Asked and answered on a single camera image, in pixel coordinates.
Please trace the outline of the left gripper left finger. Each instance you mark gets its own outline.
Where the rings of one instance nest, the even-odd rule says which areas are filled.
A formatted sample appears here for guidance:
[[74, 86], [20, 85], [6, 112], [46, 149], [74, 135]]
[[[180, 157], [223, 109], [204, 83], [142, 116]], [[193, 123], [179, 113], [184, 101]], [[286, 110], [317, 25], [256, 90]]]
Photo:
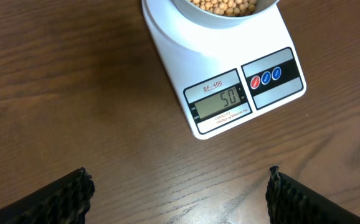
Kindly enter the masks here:
[[0, 209], [0, 224], [85, 224], [94, 193], [82, 167]]

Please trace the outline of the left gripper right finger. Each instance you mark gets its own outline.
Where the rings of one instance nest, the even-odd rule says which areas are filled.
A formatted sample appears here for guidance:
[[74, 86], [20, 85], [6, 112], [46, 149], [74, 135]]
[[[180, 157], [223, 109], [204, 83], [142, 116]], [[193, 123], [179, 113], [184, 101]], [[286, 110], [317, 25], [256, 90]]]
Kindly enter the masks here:
[[270, 168], [265, 199], [271, 224], [360, 224], [360, 217]]

